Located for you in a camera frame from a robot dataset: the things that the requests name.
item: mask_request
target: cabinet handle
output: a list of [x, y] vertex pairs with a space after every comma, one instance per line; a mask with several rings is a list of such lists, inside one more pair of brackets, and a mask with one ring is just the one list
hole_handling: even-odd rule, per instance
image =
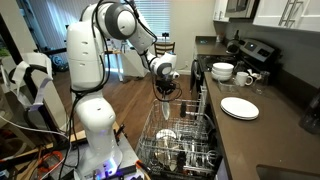
[[279, 21], [279, 26], [281, 26], [281, 24], [282, 24], [283, 21], [285, 21], [285, 20], [284, 20], [284, 16], [286, 15], [286, 12], [287, 12], [287, 10], [288, 10], [288, 7], [289, 7], [289, 5], [291, 4], [290, 1], [291, 1], [291, 0], [288, 0], [288, 1], [287, 1], [287, 5], [286, 5], [286, 7], [285, 7], [284, 10], [283, 10], [282, 16], [281, 16], [280, 21]]
[[292, 8], [291, 8], [291, 10], [289, 12], [288, 18], [287, 18], [286, 23], [284, 24], [284, 26], [288, 27], [289, 22], [294, 22], [295, 21], [295, 20], [291, 20], [291, 16], [292, 16], [293, 11], [296, 9], [297, 3], [303, 3], [303, 1], [294, 0]]
[[221, 20], [221, 14], [222, 14], [222, 11], [220, 11], [219, 13], [219, 20]]

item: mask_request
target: dishwasher rack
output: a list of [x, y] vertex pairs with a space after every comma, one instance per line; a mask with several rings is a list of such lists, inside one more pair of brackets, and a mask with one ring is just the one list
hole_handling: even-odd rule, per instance
[[[199, 112], [199, 101], [155, 100], [139, 138], [136, 153], [159, 179], [212, 178], [217, 152], [212, 144], [212, 120]], [[163, 110], [169, 106], [166, 120]]]

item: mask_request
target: kitchen counter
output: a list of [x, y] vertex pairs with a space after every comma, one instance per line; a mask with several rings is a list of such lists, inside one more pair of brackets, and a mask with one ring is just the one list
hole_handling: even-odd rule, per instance
[[213, 36], [197, 36], [195, 45], [196, 54], [199, 55], [228, 55], [225, 45], [217, 43]]
[[[272, 86], [265, 96], [253, 93], [250, 87], [222, 93], [210, 72], [205, 73], [205, 80], [229, 179], [257, 180], [257, 166], [320, 175], [320, 136], [300, 128], [303, 110], [284, 94]], [[223, 112], [220, 102], [230, 96], [255, 104], [258, 118], [243, 121]]]

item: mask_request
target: dish rack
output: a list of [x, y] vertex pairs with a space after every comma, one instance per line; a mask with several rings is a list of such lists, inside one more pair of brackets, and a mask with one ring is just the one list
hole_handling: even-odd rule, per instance
[[218, 156], [212, 120], [197, 113], [200, 102], [191, 100], [171, 101], [166, 120], [162, 103], [153, 102], [136, 148], [139, 159], [151, 168], [152, 179], [212, 178]]

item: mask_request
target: chair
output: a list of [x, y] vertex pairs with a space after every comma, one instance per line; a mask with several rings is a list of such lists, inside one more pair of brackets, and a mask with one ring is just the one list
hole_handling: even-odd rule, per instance
[[173, 43], [164, 43], [164, 42], [157, 42], [154, 43], [154, 53], [157, 57], [161, 57], [164, 55], [165, 52], [174, 52], [175, 42]]

